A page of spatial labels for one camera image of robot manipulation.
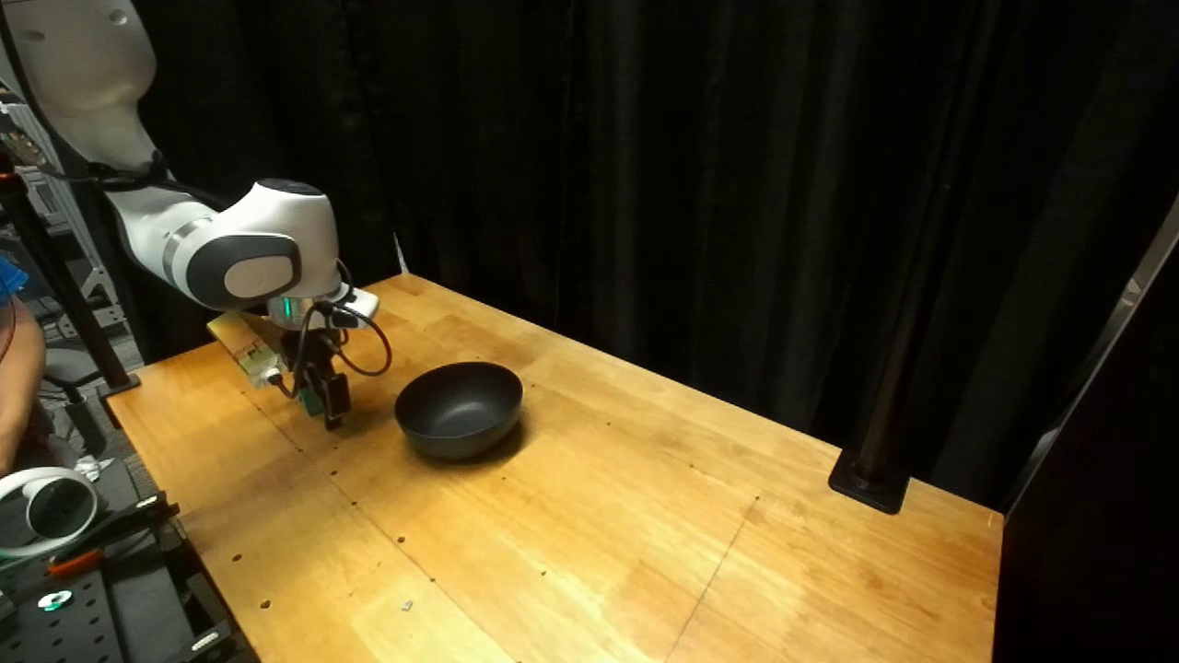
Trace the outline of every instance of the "wooden table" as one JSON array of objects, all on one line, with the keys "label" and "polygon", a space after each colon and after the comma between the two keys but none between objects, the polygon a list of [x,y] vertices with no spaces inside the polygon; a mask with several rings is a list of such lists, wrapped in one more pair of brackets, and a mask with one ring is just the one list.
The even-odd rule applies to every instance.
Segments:
[{"label": "wooden table", "polygon": [[[438,285],[373,287],[399,360],[325,431],[220,347],[111,397],[261,661],[993,661],[1002,514]],[[381,360],[354,334],[354,360]],[[433,468],[390,415],[446,360],[524,376],[524,451]]]}]

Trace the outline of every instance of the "black backdrop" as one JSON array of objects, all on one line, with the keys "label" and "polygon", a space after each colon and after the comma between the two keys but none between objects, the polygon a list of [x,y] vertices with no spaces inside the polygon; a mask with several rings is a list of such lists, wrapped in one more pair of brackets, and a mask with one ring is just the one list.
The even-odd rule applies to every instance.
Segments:
[{"label": "black backdrop", "polygon": [[[988,503],[1179,182],[1173,0],[142,12],[184,182],[313,182],[363,279],[399,235],[424,277]],[[201,340],[142,329],[148,359]]]}]

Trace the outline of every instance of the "black bowl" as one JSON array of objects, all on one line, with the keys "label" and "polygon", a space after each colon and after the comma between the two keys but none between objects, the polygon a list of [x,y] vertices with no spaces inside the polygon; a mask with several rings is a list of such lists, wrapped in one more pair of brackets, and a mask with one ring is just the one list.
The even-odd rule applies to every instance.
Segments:
[{"label": "black bowl", "polygon": [[519,422],[516,373],[487,360],[417,376],[394,406],[410,447],[427,460],[475,460]]}]

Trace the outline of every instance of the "person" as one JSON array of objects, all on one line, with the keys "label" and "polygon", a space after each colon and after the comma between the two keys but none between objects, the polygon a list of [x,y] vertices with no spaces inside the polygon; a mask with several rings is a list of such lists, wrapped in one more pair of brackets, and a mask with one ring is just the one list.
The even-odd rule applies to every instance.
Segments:
[{"label": "person", "polygon": [[42,422],[45,334],[29,306],[18,297],[26,274],[0,258],[0,476],[18,468]]}]

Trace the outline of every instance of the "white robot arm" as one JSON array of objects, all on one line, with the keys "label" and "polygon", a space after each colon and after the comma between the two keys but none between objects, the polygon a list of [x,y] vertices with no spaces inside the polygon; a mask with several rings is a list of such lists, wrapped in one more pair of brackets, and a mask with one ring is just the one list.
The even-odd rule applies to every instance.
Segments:
[{"label": "white robot arm", "polygon": [[209,209],[169,184],[137,113],[154,52],[130,0],[3,0],[3,14],[51,131],[116,174],[109,198],[148,274],[209,308],[347,296],[325,193],[261,182],[235,206]]}]

